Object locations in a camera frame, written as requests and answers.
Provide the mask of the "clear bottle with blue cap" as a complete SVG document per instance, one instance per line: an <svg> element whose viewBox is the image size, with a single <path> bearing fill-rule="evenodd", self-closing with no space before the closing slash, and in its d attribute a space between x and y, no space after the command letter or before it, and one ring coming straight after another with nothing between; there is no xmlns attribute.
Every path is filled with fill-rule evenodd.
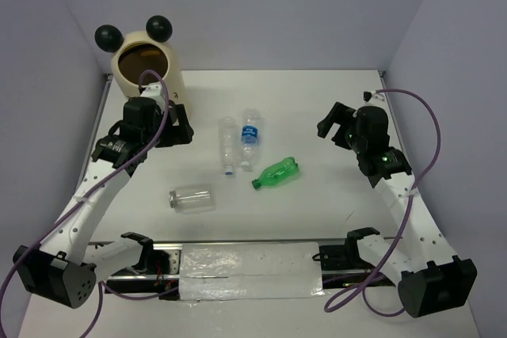
<svg viewBox="0 0 507 338"><path fill-rule="evenodd" d="M237 124L231 117L219 121L219 152L223 172L226 176L234 176L237 163Z"/></svg>

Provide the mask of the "clear plastic jar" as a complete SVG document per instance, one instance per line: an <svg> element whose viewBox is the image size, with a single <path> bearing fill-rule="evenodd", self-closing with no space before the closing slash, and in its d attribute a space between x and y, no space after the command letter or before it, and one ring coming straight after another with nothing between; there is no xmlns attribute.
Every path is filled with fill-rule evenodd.
<svg viewBox="0 0 507 338"><path fill-rule="evenodd" d="M169 193L170 207L181 214L200 213L215 209L215 197L210 184L176 187Z"/></svg>

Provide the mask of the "clear bottle with blue label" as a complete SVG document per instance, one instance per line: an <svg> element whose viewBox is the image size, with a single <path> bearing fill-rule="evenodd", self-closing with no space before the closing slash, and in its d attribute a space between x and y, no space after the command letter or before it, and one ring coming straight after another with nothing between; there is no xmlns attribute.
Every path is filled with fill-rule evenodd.
<svg viewBox="0 0 507 338"><path fill-rule="evenodd" d="M261 131L264 127L264 119L255 108L247 108L242 117L241 144L242 157L240 166L243 171L251 172L257 164L260 154Z"/></svg>

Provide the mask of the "green plastic bottle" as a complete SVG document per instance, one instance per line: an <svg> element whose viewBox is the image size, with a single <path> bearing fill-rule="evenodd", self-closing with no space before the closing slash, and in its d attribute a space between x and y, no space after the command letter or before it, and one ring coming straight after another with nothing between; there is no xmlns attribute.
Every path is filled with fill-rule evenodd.
<svg viewBox="0 0 507 338"><path fill-rule="evenodd" d="M294 157L287 157L264 169L258 178L251 181L251 184L255 190L272 188L298 174L299 164Z"/></svg>

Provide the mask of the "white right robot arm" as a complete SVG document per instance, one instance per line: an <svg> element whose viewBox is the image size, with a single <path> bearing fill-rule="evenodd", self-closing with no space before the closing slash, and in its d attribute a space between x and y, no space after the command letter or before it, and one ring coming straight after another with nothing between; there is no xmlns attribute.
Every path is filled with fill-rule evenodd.
<svg viewBox="0 0 507 338"><path fill-rule="evenodd" d="M313 259L324 271L373 269L397 288L402 307L411 317L463 306L477 277L470 259L459 258L448 244L415 188L415 177L404 153L390 144L389 118L378 106L354 109L335 103L318 123L318 137L332 138L356 155L360 171L381 196L398 228L403 250L372 227L352 230L341 245L322 245Z"/></svg>

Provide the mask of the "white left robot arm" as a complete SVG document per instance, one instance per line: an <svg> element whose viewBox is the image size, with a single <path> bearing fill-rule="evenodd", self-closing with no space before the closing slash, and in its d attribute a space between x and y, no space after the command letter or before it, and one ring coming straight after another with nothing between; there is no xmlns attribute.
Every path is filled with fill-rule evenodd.
<svg viewBox="0 0 507 338"><path fill-rule="evenodd" d="M153 147L189 144L193 130L185 108L170 101L160 82L130 98L123 116L99 139L76 193L56 227L32 248L22 245L13 255L14 270L25 289L76 309L95 285L125 268L143 274L154 267L154 242L127 232L88 253L98 224L120 190L130 181Z"/></svg>

